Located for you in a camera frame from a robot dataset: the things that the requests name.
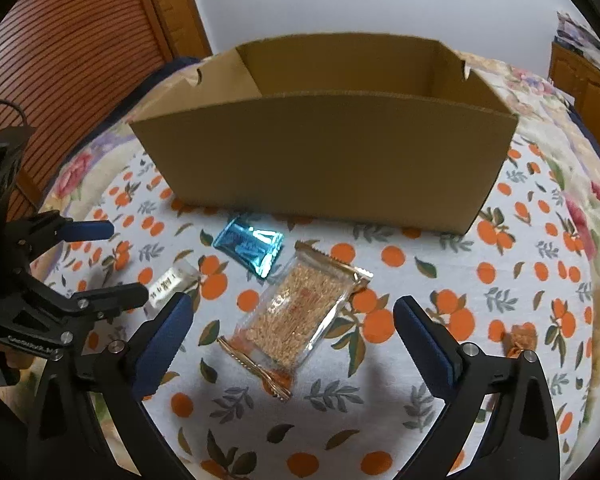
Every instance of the blue gripper pad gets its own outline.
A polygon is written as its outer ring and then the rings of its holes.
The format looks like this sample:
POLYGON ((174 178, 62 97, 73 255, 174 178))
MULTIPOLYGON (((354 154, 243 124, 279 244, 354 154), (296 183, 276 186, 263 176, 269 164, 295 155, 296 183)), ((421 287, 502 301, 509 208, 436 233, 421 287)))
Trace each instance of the blue gripper pad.
POLYGON ((173 311, 164 320, 136 360, 135 380, 131 391, 137 401, 156 392, 178 348, 191 328, 193 322, 191 298, 187 294, 177 292, 164 309, 168 309, 172 301, 176 302, 173 311))
POLYGON ((450 400, 454 396, 456 379, 454 364, 436 342, 426 324, 432 330, 437 326, 433 325, 418 303, 407 296, 403 296, 395 302, 394 323, 398 335, 413 358, 431 395, 439 399, 450 400), (413 311, 414 308, 420 310, 426 317, 426 321, 418 318, 413 311))
POLYGON ((113 224, 108 220, 67 222, 58 230, 58 238, 65 242, 108 240, 113 236, 113 224))

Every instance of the bed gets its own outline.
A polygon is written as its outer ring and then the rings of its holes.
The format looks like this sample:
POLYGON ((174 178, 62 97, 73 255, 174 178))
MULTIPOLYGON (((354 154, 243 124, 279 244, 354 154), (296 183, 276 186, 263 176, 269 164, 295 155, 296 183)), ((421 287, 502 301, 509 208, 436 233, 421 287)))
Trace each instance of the bed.
MULTIPOLYGON (((525 348, 538 352, 554 402, 562 478, 600 439, 600 156, 548 81, 460 55, 520 116, 501 173, 465 237, 273 219, 289 239, 315 240, 321 250, 377 273, 373 290, 354 298, 320 346, 322 358, 302 370, 286 407, 213 344, 261 292, 209 246, 227 212, 174 197, 128 126, 179 79, 197 78, 196 62, 179 60, 142 84, 59 171, 42 209, 109 219, 116 234, 49 251, 32 266, 40 280, 63 294, 149 284, 181 258, 204 275, 192 330, 157 393, 144 400, 196 478, 260 478, 266 468, 281 477, 392 478, 440 411, 413 362, 395 357, 401 342, 389 313, 401 294, 413 294, 458 340, 511 357, 525 348)), ((129 338, 145 319, 137 309, 97 326, 85 352, 129 338)), ((19 385, 0 392, 24 420, 42 367, 37 360, 19 385)), ((93 401, 116 459, 135 470, 102 400, 93 401)), ((470 462, 491 405, 485 398, 454 470, 470 462)))

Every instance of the snack package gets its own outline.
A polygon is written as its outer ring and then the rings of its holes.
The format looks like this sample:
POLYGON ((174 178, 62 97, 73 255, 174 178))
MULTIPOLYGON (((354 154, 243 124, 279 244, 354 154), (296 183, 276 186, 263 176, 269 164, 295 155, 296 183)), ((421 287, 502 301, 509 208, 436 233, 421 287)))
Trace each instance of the snack package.
POLYGON ((178 260, 149 286, 149 301, 144 306, 144 313, 154 319, 175 292, 185 292, 200 281, 200 276, 187 260, 178 260))
POLYGON ((256 309, 218 339, 222 348, 259 376, 281 400, 291 398, 298 367, 344 306, 368 285, 371 272, 296 242, 296 253, 275 275, 256 309))
POLYGON ((261 279, 269 275, 285 235, 250 225, 250 216, 231 220, 214 240, 214 247, 243 264, 261 279))

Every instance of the white wall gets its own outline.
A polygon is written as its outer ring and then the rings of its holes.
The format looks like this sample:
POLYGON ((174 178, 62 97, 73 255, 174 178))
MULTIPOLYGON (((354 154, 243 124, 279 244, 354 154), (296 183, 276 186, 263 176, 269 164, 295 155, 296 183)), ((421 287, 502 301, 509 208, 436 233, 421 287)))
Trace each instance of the white wall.
POLYGON ((196 0, 214 52, 292 32, 414 34, 546 75, 557 10, 570 0, 196 0))

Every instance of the black cable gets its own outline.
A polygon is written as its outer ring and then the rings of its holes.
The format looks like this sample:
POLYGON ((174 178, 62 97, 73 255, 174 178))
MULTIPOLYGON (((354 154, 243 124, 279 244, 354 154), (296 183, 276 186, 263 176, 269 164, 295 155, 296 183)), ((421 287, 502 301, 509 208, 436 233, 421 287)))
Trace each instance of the black cable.
POLYGON ((29 123, 27 123, 27 116, 25 115, 24 110, 20 108, 16 103, 13 103, 7 99, 0 99, 0 105, 9 106, 16 110, 17 113, 19 113, 20 118, 22 119, 22 125, 29 126, 29 123))

